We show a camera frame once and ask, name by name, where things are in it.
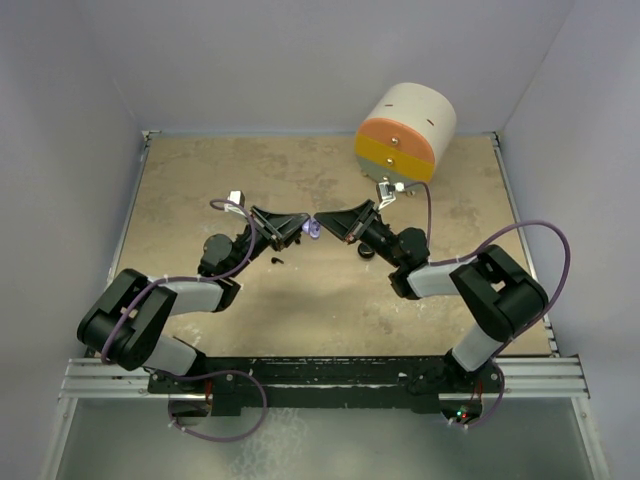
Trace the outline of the purple earbud charging case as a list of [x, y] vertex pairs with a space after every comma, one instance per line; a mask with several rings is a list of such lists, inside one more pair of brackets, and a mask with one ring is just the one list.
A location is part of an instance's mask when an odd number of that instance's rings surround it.
[[311, 239], [317, 240], [321, 235], [321, 225], [314, 218], [309, 218], [303, 224], [302, 231]]

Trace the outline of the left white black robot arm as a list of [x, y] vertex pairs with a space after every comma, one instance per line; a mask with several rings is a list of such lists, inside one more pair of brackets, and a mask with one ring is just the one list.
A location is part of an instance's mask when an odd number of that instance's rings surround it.
[[266, 249], [281, 251], [299, 240], [311, 220], [307, 213], [278, 214], [223, 202], [246, 220], [230, 238], [214, 234], [203, 245], [197, 274], [149, 277], [124, 269], [106, 288], [77, 328], [77, 339], [98, 352], [102, 361], [131, 371], [152, 367], [169, 371], [184, 392], [202, 387], [206, 369], [198, 351], [163, 335], [168, 319], [189, 313], [219, 313], [236, 299], [235, 277]]

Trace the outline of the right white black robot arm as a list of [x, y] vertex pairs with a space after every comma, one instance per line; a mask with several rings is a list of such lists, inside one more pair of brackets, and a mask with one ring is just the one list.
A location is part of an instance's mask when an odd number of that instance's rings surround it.
[[475, 325], [446, 354], [451, 362], [445, 380], [456, 391], [476, 384], [480, 368], [549, 303], [542, 286], [498, 245], [466, 261], [431, 264], [426, 232], [416, 227], [393, 232], [371, 200], [350, 210], [319, 212], [314, 220], [339, 240], [360, 242], [392, 265], [389, 280], [399, 297], [455, 295], [463, 300]]

